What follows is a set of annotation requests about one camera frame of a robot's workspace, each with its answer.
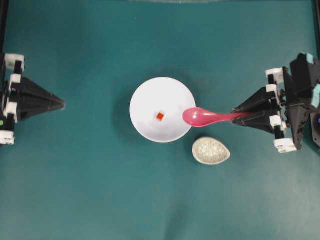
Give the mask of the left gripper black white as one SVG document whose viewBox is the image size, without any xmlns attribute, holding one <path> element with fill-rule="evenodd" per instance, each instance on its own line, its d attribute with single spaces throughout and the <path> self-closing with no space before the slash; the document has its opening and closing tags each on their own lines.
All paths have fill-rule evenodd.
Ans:
<svg viewBox="0 0 320 240">
<path fill-rule="evenodd" d="M 66 102 L 37 85 L 27 77 L 25 56 L 11 53 L 0 54 L 0 145 L 15 144 L 15 125 L 31 117 L 47 112 L 63 110 Z M 55 103 L 45 105 L 18 104 L 20 93 Z"/>
</svg>

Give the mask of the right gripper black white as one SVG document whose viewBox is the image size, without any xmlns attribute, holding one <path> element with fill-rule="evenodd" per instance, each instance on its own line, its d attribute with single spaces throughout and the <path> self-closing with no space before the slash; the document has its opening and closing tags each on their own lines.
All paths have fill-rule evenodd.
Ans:
<svg viewBox="0 0 320 240">
<path fill-rule="evenodd" d="M 289 68 L 268 69 L 265 75 L 268 85 L 232 110 L 252 114 L 231 123 L 275 135 L 274 146 L 279 153 L 298 151 L 313 112 L 313 56 L 302 52 Z"/>
</svg>

